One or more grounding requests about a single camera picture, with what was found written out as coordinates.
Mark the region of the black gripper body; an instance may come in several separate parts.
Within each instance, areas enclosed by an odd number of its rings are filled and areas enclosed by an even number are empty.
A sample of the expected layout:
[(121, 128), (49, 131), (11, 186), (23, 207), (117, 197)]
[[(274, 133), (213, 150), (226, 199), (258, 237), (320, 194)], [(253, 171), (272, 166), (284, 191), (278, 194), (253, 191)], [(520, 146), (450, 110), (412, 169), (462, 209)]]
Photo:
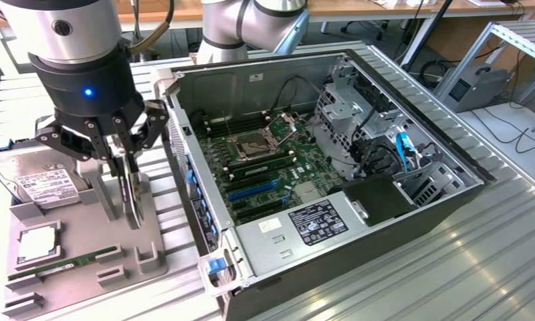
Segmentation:
[(81, 64), (57, 64), (33, 54), (27, 57), (63, 126), (83, 126), (89, 118), (110, 126), (114, 116), (121, 116), (127, 126), (135, 123), (143, 103), (122, 44), (103, 57)]

